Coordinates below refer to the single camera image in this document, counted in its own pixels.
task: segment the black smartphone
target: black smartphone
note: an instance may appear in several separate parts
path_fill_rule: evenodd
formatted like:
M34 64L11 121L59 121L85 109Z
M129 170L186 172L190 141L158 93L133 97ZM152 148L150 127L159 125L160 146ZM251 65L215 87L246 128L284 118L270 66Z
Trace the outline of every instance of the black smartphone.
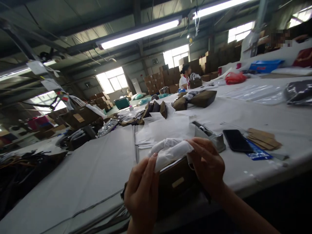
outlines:
M231 150L235 152L252 153L253 149L239 130L223 130Z

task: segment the dark bag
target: dark bag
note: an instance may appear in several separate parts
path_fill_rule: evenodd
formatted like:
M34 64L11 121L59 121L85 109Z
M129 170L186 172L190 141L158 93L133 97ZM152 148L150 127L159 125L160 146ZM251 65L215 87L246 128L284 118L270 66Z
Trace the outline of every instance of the dark bag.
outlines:
M147 118L147 117L150 117L150 113L153 111L153 109L154 109L154 103L155 102L153 102L153 103L148 103L147 105L146 105L146 107L145 107L145 111L144 111L144 113L143 113L143 115L142 115L142 117L141 117L141 119L137 122L138 124L144 124L144 118Z
M162 114L162 116L165 119L167 118L167 107L166 107L166 103L164 101L160 104L159 112Z
M160 111L160 105L158 104L158 102L154 101L154 107L152 112L159 112Z
M195 80L190 80L189 81L189 88L190 89L195 89L202 86L202 79L196 78Z
M206 108L214 102L216 94L217 91L214 90L203 91L193 97L189 103L198 107Z
M173 108L177 111L181 111L181 110L184 111L188 108L188 102L184 97L179 98L174 102Z

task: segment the hair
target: hair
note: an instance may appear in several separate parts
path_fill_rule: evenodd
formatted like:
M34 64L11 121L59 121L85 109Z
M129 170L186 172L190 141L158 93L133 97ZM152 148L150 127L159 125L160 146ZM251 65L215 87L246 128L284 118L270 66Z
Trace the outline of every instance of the hair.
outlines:
M185 65L184 67L182 67L182 71L180 72L181 74L185 74L185 71L187 71L189 69L189 65Z

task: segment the plastic wrap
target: plastic wrap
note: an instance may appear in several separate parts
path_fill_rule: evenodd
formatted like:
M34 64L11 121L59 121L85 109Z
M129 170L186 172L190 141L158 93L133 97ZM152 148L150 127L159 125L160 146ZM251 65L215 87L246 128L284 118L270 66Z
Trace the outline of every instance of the plastic wrap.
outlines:
M98 137L103 137L108 134L114 127L118 124L119 120L110 119L106 124L101 127L101 129L97 132Z
M289 83L284 91L287 104L312 105L312 80Z
M141 98L143 98L143 97L144 97L143 94L138 93L138 94L133 95L133 96L131 97L131 100L139 100L139 99L141 99Z
M277 85L249 85L221 95L220 97L250 101L263 105L277 105L284 102L285 86Z
M148 102L151 101L151 100L152 100L151 97L148 97L148 98L145 97L145 98L143 98L142 100L139 101L138 106L142 106L142 105L148 103Z
M158 153L154 171L157 173L171 162L183 158L193 150L194 148L183 139L167 138L153 146L148 157Z

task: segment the person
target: person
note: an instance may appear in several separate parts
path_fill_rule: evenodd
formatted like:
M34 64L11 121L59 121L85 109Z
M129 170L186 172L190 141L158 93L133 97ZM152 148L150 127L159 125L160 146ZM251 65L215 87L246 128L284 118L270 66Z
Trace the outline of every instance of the person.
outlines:
M183 74L183 76L180 78L179 82L180 89L189 89L189 75L191 72L192 70L188 64L182 68L181 74Z
M224 182L224 161L212 142L195 137L187 140L194 148L189 156L198 180L245 233L279 233L269 222L240 199ZM159 173L154 173L157 154L135 166L124 194L124 204L131 214L128 234L149 234L157 218Z

